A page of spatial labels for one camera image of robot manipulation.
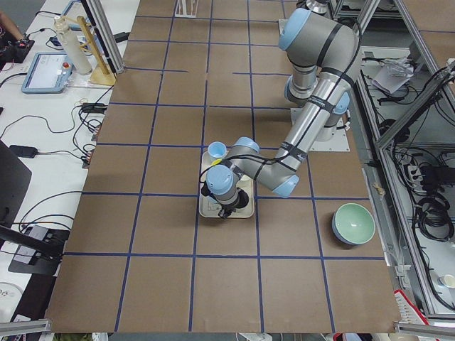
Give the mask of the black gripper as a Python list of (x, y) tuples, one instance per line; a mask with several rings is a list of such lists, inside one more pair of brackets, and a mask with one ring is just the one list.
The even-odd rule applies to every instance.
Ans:
[(245, 208), (249, 203), (249, 196), (245, 191), (237, 191), (229, 200), (221, 200), (217, 196), (215, 199), (221, 206), (218, 217), (229, 217), (233, 212)]

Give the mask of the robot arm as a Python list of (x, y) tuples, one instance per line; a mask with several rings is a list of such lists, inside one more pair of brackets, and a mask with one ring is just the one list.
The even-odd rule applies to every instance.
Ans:
[(313, 11), (297, 8), (292, 13), (279, 48), (293, 67), (286, 94), (302, 106), (301, 113), (274, 158), (265, 158), (255, 141), (241, 137), (219, 164), (209, 167), (201, 194), (219, 204), (219, 217), (249, 203), (248, 194), (237, 186), (244, 175), (280, 197), (291, 195), (299, 166), (320, 131), (337, 123), (336, 106), (357, 80), (361, 41), (360, 33)]

